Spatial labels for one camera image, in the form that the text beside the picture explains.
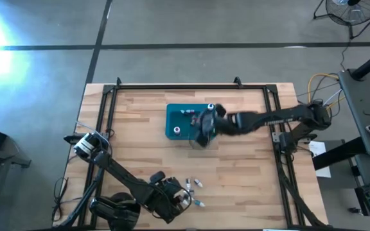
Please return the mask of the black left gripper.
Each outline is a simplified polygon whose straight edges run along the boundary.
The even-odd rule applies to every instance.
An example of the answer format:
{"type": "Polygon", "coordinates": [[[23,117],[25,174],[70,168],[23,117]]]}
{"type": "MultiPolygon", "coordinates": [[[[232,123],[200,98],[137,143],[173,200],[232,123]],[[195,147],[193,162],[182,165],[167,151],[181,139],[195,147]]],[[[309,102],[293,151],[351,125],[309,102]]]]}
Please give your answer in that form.
{"type": "Polygon", "coordinates": [[[163,171],[158,171],[150,177],[150,183],[147,184],[150,193],[150,199],[146,204],[148,212],[156,212],[159,216],[168,216],[167,223],[171,223],[177,216],[180,216],[190,206],[181,203],[183,197],[174,197],[175,193],[182,190],[182,185],[175,177],[166,178],[163,171]]]}

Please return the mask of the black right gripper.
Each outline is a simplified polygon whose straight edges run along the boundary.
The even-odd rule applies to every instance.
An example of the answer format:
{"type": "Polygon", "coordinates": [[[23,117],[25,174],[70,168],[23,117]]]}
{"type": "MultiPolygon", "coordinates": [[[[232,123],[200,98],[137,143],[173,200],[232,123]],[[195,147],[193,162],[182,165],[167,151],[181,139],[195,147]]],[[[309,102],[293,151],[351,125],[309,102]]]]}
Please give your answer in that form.
{"type": "Polygon", "coordinates": [[[221,104],[215,104],[213,111],[206,110],[198,117],[195,142],[202,148],[206,148],[213,134],[236,135],[236,126],[226,117],[227,110],[221,104]]]}

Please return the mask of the teal plastic bin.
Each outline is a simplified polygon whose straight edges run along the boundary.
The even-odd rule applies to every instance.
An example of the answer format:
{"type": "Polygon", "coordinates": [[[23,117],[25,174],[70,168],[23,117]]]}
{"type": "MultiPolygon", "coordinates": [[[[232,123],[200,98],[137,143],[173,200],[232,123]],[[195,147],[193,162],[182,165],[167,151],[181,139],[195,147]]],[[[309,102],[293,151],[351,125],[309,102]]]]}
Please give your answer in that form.
{"type": "Polygon", "coordinates": [[[197,132],[196,125],[191,125],[191,118],[198,117],[207,109],[207,103],[170,103],[166,106],[166,126],[165,135],[170,140],[189,140],[194,139],[197,132]],[[195,114],[182,114],[180,110],[192,109],[195,114]],[[178,126],[181,133],[174,134],[173,129],[178,126]]]}

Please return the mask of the black glossy device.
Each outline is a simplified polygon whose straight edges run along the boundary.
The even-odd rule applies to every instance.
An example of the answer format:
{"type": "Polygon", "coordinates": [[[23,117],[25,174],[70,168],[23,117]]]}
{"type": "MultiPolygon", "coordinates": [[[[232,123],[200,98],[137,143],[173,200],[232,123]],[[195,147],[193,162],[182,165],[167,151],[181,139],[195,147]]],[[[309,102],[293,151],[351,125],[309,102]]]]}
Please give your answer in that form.
{"type": "Polygon", "coordinates": [[[129,193],[117,192],[111,197],[93,198],[89,210],[105,219],[110,231],[133,231],[141,213],[141,206],[129,193]]]}

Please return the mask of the white paper sheet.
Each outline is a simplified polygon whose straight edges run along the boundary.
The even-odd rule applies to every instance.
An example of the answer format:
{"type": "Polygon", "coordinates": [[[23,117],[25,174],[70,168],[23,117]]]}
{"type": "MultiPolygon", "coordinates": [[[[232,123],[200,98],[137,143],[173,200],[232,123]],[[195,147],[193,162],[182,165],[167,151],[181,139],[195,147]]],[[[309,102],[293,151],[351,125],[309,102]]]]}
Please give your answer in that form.
{"type": "Polygon", "coordinates": [[[326,153],[325,143],[319,141],[311,141],[308,147],[309,150],[312,152],[316,176],[319,178],[331,178],[330,168],[321,167],[324,164],[324,159],[322,155],[326,153]]]}

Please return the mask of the black desk foot bar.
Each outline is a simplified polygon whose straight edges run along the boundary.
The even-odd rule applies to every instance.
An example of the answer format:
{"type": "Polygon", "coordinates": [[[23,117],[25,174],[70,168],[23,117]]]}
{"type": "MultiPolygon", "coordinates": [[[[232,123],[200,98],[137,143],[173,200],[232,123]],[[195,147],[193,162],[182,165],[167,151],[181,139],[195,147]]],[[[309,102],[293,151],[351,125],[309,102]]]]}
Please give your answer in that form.
{"type": "Polygon", "coordinates": [[[366,148],[361,137],[357,137],[351,141],[341,144],[336,148],[327,150],[322,155],[324,164],[321,167],[328,167],[337,162],[354,157],[355,155],[365,154],[366,148]]]}

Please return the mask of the black floor fan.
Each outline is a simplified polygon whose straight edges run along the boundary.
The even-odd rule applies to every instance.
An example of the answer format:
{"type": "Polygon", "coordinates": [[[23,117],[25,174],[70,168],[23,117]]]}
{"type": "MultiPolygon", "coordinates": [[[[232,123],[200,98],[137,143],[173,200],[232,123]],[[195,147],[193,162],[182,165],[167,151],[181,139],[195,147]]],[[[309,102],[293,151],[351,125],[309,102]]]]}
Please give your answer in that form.
{"type": "Polygon", "coordinates": [[[359,37],[370,25],[370,0],[321,0],[313,20],[329,18],[348,29],[349,39],[359,37]]]}

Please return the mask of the black aluminium table frame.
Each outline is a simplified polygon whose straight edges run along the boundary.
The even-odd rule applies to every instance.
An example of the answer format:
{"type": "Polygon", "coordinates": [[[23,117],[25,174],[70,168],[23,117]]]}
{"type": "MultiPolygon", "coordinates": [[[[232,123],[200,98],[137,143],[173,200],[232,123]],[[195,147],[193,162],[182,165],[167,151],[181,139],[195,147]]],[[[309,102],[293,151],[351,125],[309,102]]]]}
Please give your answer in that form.
{"type": "Polygon", "coordinates": [[[294,107],[297,97],[291,83],[121,84],[115,109],[105,111],[112,119],[114,159],[136,177],[164,171],[180,182],[188,177],[202,182],[195,191],[202,207],[192,205],[171,223],[142,211],[135,231],[285,228],[285,209],[295,211],[295,205],[281,199],[272,130],[219,136],[198,150],[188,140],[166,137],[170,103],[221,103],[230,112],[265,112],[294,107]]]}

